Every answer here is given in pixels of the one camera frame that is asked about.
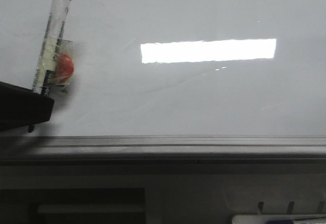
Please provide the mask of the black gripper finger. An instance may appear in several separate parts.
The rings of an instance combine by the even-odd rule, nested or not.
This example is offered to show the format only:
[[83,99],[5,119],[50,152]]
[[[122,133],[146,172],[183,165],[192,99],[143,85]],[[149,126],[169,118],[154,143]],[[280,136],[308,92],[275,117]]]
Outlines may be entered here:
[[50,120],[54,100],[31,90],[1,82],[1,132]]

